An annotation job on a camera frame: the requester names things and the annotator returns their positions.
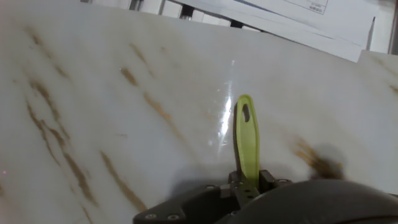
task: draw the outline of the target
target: yellow-green handle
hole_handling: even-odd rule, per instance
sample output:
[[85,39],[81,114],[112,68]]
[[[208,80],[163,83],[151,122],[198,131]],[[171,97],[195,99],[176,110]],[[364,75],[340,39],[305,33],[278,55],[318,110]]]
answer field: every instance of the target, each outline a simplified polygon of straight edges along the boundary
[[236,143],[241,170],[248,181],[258,188],[260,140],[252,98],[241,95],[236,109]]

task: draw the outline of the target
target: white paper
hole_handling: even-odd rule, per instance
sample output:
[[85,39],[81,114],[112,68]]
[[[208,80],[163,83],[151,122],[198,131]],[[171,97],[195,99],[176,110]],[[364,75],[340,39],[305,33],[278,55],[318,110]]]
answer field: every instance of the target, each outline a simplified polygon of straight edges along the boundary
[[364,46],[377,6],[365,0],[235,0],[247,2]]
[[234,19],[294,42],[357,62],[365,46],[354,45],[337,36],[289,18],[253,8],[234,0],[177,0],[204,11]]

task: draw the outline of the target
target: marble surface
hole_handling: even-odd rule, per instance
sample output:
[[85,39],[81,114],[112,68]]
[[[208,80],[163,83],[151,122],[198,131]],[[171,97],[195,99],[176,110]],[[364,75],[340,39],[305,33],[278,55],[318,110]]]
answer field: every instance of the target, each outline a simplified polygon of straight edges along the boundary
[[261,167],[294,181],[305,141],[398,193],[397,57],[358,63],[228,27],[61,0],[0,1],[0,223],[131,223],[235,170],[233,106]]

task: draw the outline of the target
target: hole in handle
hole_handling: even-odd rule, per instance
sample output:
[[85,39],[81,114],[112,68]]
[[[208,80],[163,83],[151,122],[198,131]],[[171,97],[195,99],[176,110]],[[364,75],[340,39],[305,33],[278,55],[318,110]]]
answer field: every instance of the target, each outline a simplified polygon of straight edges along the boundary
[[249,110],[249,106],[247,104],[243,105],[242,114],[243,114],[244,122],[249,122],[250,110]]

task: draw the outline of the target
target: screw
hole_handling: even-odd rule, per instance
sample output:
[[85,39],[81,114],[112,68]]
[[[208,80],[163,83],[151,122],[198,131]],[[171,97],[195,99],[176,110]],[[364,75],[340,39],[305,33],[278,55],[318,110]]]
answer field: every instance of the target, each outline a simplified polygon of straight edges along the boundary
[[156,218],[156,214],[148,214],[145,216],[146,219],[153,219]]
[[168,220],[178,220],[180,217],[178,215],[169,215],[167,217]]

